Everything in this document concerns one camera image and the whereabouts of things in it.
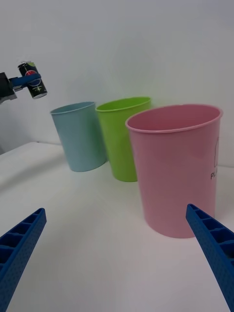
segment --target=white table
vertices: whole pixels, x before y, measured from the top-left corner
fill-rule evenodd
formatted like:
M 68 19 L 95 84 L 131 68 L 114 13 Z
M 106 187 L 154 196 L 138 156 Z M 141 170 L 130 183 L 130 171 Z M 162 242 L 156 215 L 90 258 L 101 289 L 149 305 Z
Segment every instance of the white table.
M 234 230 L 234 169 L 219 168 L 216 219 Z M 8 312 L 228 312 L 195 238 L 145 223 L 137 182 L 110 165 L 69 170 L 60 146 L 0 156 L 0 236 L 40 207 L 47 224 Z

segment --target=black can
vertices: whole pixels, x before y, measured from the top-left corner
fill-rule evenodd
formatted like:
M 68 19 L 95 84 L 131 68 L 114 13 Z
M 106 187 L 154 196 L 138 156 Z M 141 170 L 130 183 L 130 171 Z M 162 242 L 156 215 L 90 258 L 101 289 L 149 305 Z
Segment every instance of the black can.
M 39 74 L 35 64 L 31 61 L 24 62 L 18 66 L 22 76 Z M 27 85 L 32 98 L 41 98 L 47 94 L 47 90 L 41 79 L 36 79 Z

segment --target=can logo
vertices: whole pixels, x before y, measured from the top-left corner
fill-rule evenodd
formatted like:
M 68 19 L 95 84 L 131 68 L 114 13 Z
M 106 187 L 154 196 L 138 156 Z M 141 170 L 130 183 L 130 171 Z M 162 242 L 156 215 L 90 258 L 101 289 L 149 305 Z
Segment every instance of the can logo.
M 25 76 L 29 76 L 32 74 L 37 74 L 37 72 L 35 70 L 30 69 L 25 73 Z M 31 83 L 29 83 L 29 85 L 31 87 L 37 87 L 38 85 L 40 85 L 40 79 L 36 79 L 36 80 L 32 81 Z

